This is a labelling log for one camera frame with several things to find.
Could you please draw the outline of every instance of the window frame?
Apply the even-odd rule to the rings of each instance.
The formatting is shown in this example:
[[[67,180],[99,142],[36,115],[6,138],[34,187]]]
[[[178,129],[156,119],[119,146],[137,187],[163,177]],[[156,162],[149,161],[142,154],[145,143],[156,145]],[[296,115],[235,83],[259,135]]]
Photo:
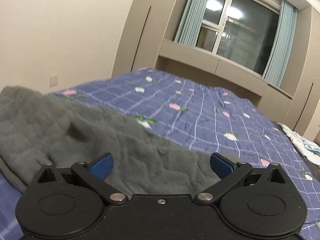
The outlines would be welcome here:
[[[213,46],[213,49],[212,49],[212,52],[211,52],[214,55],[217,55],[217,51],[218,51],[218,48],[219,48],[219,45],[220,45],[220,42],[221,42],[221,39],[222,39],[222,34],[223,34],[224,29],[225,29],[227,20],[228,20],[227,11],[231,8],[232,1],[233,0],[225,0],[225,3],[223,5],[223,9],[222,9],[222,13],[221,13],[221,17],[220,17],[218,25],[214,24],[214,23],[212,23],[210,21],[204,20],[204,19],[202,20],[201,27],[203,27],[205,29],[208,29],[210,31],[218,32],[216,41],[214,43],[214,46]],[[279,10],[273,8],[272,6],[262,2],[260,0],[253,0],[253,1],[255,1],[256,3],[261,4],[262,6],[268,8],[269,10],[275,12],[276,14],[280,14]]]

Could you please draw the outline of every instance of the pink flower print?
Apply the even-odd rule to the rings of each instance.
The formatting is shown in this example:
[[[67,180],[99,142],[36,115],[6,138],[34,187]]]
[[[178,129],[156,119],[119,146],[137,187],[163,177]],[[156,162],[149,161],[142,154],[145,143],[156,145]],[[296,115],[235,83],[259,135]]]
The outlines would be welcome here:
[[[270,164],[270,162],[267,161],[267,160],[265,160],[265,159],[260,159],[260,161],[261,161],[261,165],[262,165],[262,166],[265,166],[265,167]]]
[[[177,105],[177,104],[169,104],[169,107],[172,108],[172,109],[174,109],[174,110],[177,110],[177,111],[180,110],[180,106]]]
[[[228,114],[226,111],[223,111],[222,114],[223,114],[225,117],[230,117],[230,114]]]
[[[73,96],[77,94],[77,91],[75,90],[64,90],[62,93],[64,96]]]

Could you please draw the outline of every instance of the built-in cabinet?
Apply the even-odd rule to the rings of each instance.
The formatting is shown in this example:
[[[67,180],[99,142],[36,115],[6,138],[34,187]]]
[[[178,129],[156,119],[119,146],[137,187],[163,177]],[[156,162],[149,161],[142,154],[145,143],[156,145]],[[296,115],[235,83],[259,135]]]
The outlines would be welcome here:
[[[266,117],[274,122],[283,122],[291,105],[292,96],[268,84],[258,74],[203,49],[190,48],[173,41],[163,40],[159,57],[161,59],[156,65],[158,69],[173,71],[174,74],[185,78],[191,77],[193,80],[199,79],[201,83],[206,82],[205,85],[222,86],[236,94],[237,90],[241,89],[241,95],[238,95],[251,100]],[[201,76],[199,71],[193,71],[191,75],[186,76],[184,69],[188,68],[187,65],[211,74],[209,78],[212,83],[205,81],[207,79]]]

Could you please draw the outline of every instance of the wall socket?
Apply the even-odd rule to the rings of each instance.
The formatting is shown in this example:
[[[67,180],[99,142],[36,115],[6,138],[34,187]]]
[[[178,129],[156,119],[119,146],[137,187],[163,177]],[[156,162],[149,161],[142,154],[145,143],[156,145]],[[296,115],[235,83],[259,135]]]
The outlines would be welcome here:
[[[50,76],[50,87],[58,85],[58,75]]]

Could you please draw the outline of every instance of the gray fleece blanket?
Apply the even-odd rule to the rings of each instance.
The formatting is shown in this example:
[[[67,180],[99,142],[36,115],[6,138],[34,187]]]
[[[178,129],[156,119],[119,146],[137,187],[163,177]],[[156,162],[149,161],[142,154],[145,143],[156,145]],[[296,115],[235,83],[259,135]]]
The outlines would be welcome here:
[[[105,181],[129,196],[195,195],[220,180],[211,154],[191,152],[112,110],[22,87],[0,93],[0,169],[20,191],[45,162],[70,167],[106,152],[115,165]]]

